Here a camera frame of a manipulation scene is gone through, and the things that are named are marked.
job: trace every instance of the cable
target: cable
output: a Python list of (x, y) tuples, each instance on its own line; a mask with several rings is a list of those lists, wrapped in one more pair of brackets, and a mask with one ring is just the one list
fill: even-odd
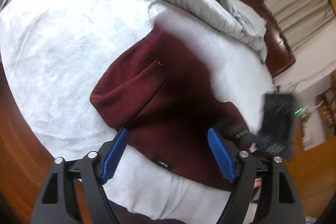
[(331, 68), (333, 65), (336, 65), (336, 59), (333, 60), (333, 61), (331, 61), (331, 62), (329, 62), (327, 65), (325, 65), (325, 66), (323, 67), (323, 69), (319, 70), (318, 72), (316, 72), (316, 73), (312, 74), (311, 76), (308, 76), (307, 78), (304, 78), (304, 79), (300, 80), (299, 82), (297, 82), (297, 83), (291, 85), (291, 86), (286, 90), (286, 92), (293, 94), (293, 93), (295, 92), (297, 86), (298, 86), (300, 83), (302, 83), (302, 82), (306, 82), (306, 81), (309, 81), (309, 80), (314, 79), (315, 77), (317, 77), (317, 76), (319, 76), (321, 73), (323, 73), (325, 70)]

